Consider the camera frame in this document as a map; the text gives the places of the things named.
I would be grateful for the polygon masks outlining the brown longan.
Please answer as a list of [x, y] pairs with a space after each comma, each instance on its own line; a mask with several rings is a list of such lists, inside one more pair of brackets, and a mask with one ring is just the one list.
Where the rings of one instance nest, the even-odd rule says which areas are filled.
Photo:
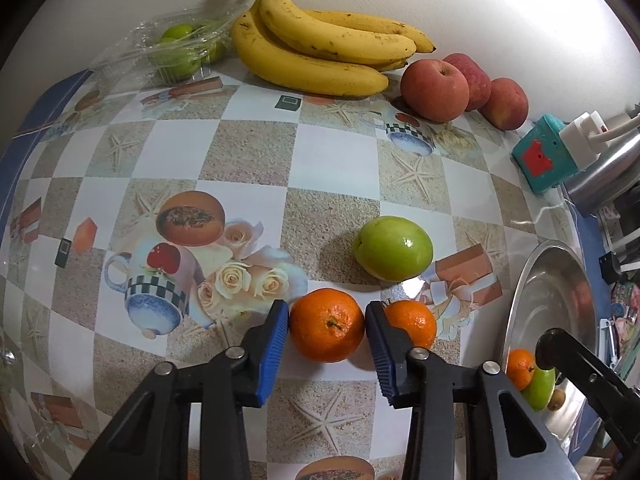
[[555, 388], [547, 404], [548, 410], [550, 412], [559, 411], [559, 409], [562, 408], [562, 406], [564, 405], [565, 400], [566, 400], [565, 391], [560, 388]]

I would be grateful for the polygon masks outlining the small green jujube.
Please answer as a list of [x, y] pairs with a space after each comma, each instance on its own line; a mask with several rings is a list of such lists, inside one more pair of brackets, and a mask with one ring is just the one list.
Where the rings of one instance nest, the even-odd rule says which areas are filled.
[[521, 391], [524, 400], [535, 412], [544, 410], [550, 402], [555, 388], [555, 379], [554, 368], [542, 370], [536, 367], [532, 381]]

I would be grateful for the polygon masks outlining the large green jujube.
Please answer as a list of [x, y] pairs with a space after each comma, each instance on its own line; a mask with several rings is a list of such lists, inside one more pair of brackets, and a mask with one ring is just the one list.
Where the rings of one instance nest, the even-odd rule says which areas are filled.
[[379, 216], [359, 230], [352, 253], [370, 275], [399, 283], [423, 273], [433, 261], [434, 248], [431, 237], [413, 221]]

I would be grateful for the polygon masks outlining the small orange tangerine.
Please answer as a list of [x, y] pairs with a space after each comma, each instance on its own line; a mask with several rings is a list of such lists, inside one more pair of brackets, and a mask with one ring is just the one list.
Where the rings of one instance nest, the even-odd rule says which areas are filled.
[[506, 361], [506, 376], [518, 391], [532, 382], [536, 370], [535, 357], [526, 349], [512, 349]]

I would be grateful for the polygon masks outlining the bag of green fruits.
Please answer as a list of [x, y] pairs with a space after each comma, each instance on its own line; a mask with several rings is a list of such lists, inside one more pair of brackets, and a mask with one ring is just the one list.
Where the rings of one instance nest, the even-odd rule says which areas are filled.
[[108, 93], [201, 80], [229, 54], [230, 28], [239, 12], [224, 6], [157, 16], [106, 48], [90, 70]]

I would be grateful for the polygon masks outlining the large steel bowl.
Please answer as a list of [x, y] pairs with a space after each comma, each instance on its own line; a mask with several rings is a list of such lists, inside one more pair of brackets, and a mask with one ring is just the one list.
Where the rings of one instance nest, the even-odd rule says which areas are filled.
[[[591, 351], [597, 350], [596, 311], [584, 267], [562, 242], [547, 240], [530, 254], [515, 286], [506, 329], [499, 342], [503, 363], [512, 349], [534, 352], [549, 328], [562, 328]], [[537, 412], [560, 441], [572, 433], [585, 396], [555, 370], [555, 388], [566, 393], [562, 408]]]

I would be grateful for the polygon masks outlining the black power adapter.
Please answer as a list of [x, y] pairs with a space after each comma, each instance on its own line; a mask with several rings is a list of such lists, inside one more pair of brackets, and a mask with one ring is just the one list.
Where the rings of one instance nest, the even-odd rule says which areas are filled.
[[619, 282], [624, 275], [620, 259], [615, 252], [607, 252], [599, 258], [600, 272], [602, 280], [606, 284], [612, 285]]

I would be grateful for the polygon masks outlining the patterned plastic tablecloth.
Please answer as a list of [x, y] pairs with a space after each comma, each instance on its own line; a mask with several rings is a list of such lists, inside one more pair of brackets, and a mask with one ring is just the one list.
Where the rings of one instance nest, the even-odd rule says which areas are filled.
[[[108, 93], [87, 79], [32, 150], [1, 229], [1, 404], [39, 479], [66, 479], [158, 362], [237, 344], [277, 297], [426, 301], [435, 351], [499, 356], [530, 253], [580, 241], [559, 191], [529, 191], [514, 132], [477, 113], [432, 125], [389, 94], [271, 88], [231, 61], [201, 92]], [[352, 253], [379, 216], [434, 257], [390, 283]]]

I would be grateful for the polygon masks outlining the teal toy box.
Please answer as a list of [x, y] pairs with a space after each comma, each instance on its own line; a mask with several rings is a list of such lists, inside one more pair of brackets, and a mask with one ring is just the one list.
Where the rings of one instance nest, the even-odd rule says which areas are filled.
[[512, 150], [514, 160], [535, 194], [547, 192], [578, 173], [576, 162], [560, 136], [565, 127], [561, 119], [543, 114]]

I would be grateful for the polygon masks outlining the steel thermos jug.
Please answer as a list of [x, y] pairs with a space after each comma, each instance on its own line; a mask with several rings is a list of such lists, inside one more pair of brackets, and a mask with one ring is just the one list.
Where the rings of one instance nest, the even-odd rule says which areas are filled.
[[593, 214], [639, 181], [640, 136], [636, 129], [614, 140], [587, 169], [564, 183], [566, 194], [583, 215]]

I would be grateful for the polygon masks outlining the peach coloured apple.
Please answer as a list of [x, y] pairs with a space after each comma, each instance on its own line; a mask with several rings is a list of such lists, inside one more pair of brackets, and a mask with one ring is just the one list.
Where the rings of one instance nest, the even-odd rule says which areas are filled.
[[400, 92], [415, 112], [438, 124], [460, 116], [470, 98], [465, 76], [453, 65], [441, 60], [411, 63], [402, 73]]

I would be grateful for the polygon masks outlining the red apple right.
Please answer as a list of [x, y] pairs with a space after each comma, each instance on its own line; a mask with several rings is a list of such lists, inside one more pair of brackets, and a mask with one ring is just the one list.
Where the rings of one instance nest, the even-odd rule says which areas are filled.
[[496, 78], [491, 81], [490, 96], [480, 114], [497, 129], [516, 130], [528, 116], [526, 93], [515, 80]]

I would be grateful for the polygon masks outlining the red apple middle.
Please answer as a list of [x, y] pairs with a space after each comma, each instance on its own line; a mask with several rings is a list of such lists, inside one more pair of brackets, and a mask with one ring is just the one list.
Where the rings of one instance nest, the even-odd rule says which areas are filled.
[[484, 106], [491, 94], [491, 80], [469, 55], [464, 53], [451, 53], [444, 57], [444, 61], [460, 70], [469, 86], [469, 102], [467, 112], [479, 110]]

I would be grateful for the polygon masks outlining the yellow banana bunch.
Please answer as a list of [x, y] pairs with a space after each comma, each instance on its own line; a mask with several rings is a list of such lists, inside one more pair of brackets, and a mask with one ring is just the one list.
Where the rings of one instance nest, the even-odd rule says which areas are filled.
[[303, 10], [293, 0], [255, 0], [231, 27], [235, 52], [255, 76], [291, 90], [366, 98], [386, 73], [432, 53], [422, 30], [382, 16]]

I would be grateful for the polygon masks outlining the blue cloth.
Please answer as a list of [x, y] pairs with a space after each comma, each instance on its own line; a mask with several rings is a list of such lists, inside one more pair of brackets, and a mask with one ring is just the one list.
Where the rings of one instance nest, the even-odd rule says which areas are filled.
[[60, 117], [70, 98], [91, 75], [91, 70], [82, 70], [57, 82], [44, 92], [18, 128], [17, 136], [14, 136], [2, 154], [1, 229], [4, 229], [8, 221], [18, 177], [26, 160], [43, 135]]

